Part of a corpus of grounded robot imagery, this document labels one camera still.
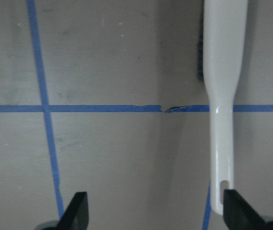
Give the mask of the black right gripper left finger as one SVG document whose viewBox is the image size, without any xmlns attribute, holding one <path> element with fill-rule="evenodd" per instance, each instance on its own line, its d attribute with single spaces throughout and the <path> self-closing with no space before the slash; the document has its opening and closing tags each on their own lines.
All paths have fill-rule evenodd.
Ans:
<svg viewBox="0 0 273 230">
<path fill-rule="evenodd" d="M 57 224 L 58 230 L 86 230 L 89 224 L 87 192 L 77 192 Z"/>
</svg>

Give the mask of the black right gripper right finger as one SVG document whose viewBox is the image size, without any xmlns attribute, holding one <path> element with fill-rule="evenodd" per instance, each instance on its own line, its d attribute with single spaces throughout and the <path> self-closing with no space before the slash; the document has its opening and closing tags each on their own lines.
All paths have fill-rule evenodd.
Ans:
<svg viewBox="0 0 273 230">
<path fill-rule="evenodd" d="M 271 226 L 234 189 L 224 190 L 223 220 L 229 230 L 271 229 Z"/>
</svg>

